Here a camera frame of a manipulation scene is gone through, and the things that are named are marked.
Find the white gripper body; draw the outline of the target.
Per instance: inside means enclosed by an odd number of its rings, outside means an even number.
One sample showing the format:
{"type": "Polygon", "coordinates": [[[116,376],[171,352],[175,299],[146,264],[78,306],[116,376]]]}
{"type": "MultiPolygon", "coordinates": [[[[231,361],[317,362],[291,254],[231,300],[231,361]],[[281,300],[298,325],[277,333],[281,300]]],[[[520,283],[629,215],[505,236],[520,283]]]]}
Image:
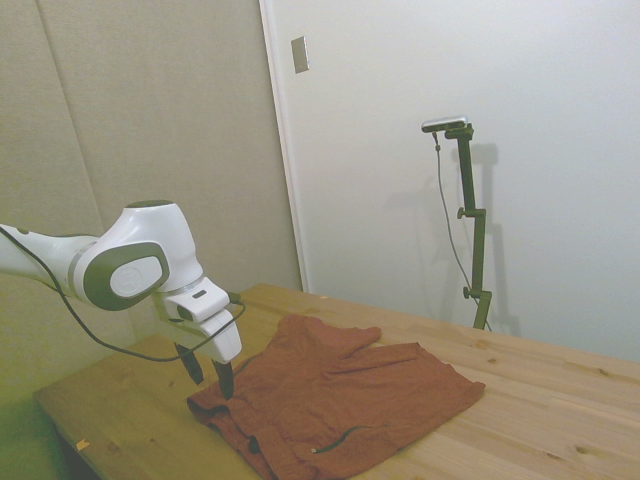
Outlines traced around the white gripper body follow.
{"type": "Polygon", "coordinates": [[[221,310],[203,322],[160,320],[160,332],[175,343],[219,362],[231,362],[242,350],[233,315],[221,310]]]}

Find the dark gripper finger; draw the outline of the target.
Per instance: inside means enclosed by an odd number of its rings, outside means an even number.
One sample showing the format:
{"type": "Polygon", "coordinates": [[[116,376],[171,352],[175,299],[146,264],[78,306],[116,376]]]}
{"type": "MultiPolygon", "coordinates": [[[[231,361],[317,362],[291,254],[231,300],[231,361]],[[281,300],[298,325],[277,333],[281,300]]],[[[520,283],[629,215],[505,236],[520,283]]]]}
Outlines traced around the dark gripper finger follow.
{"type": "Polygon", "coordinates": [[[213,361],[213,366],[218,375],[218,385],[221,395],[229,400],[234,394],[234,372],[231,363],[213,361]]]}
{"type": "Polygon", "coordinates": [[[201,384],[203,382],[203,371],[195,354],[189,348],[178,343],[175,343],[174,347],[191,380],[195,384],[201,384]]]}

